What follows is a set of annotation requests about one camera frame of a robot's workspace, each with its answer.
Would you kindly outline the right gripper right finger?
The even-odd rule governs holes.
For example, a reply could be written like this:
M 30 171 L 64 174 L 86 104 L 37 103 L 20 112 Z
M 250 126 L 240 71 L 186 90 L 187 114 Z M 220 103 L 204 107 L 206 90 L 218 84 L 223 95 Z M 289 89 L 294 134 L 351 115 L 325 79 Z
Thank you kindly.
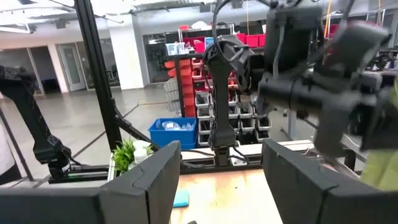
M 398 191 L 381 191 L 266 139 L 262 168 L 283 224 L 398 224 Z

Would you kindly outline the blue sponge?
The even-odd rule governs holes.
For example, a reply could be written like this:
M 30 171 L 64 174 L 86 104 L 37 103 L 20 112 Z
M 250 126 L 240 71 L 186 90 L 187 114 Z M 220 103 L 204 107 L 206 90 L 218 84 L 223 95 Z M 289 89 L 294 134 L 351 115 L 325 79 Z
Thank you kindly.
M 187 190 L 178 190 L 175 193 L 173 208 L 183 208 L 189 206 L 190 194 Z

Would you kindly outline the blue storage bin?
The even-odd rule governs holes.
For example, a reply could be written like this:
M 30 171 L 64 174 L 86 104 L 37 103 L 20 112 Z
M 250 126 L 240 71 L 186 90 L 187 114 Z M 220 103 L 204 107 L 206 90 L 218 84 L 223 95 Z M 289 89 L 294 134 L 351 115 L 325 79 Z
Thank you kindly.
M 148 132 L 150 139 L 160 147 L 172 141 L 180 141 L 183 151 L 197 147 L 196 118 L 159 118 L 154 121 Z

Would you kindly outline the glass door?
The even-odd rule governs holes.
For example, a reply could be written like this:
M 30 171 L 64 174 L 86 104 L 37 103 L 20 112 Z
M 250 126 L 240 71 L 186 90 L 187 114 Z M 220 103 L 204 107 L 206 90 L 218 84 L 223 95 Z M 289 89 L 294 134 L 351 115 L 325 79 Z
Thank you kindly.
M 70 91 L 86 89 L 85 76 L 76 43 L 58 45 L 58 52 Z

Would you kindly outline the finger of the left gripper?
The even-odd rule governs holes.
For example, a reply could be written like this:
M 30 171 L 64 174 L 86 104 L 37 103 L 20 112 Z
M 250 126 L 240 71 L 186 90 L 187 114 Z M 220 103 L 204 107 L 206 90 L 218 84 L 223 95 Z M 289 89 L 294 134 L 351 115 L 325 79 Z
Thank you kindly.
M 318 121 L 314 145 L 321 154 L 336 157 L 342 151 L 340 141 L 345 130 L 345 112 L 325 105 Z
M 392 93 L 380 93 L 362 137 L 362 149 L 398 149 L 398 107 Z

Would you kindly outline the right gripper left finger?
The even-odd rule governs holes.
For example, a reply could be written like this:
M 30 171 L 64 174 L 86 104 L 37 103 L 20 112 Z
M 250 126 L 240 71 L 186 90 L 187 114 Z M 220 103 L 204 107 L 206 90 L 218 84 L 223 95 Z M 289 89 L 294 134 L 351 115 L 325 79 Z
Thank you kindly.
M 0 189 L 0 224 L 168 224 L 180 153 L 172 141 L 99 187 Z

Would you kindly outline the small green potted plant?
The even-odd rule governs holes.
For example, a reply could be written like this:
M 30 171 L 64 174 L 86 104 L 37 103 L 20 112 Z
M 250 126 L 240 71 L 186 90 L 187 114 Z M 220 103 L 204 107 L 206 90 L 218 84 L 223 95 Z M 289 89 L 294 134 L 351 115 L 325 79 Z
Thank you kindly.
M 113 153 L 115 169 L 123 174 L 146 160 L 154 153 L 151 143 L 142 140 L 125 139 Z

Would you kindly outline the red white parts bin shelf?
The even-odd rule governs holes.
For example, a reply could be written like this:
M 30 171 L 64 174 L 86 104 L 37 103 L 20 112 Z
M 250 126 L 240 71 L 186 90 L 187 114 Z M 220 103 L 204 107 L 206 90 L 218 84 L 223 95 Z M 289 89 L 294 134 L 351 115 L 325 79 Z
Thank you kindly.
M 207 147 L 211 125 L 215 122 L 213 78 L 204 66 L 201 56 L 186 54 L 165 62 L 168 75 L 177 81 L 180 75 L 182 101 L 186 117 L 197 118 L 198 141 L 200 147 Z M 228 77 L 228 115 L 229 124 L 235 131 L 236 139 L 241 144 L 257 142 L 255 132 L 256 113 L 252 100 L 242 100 L 242 93 L 238 90 L 237 75 L 231 72 Z

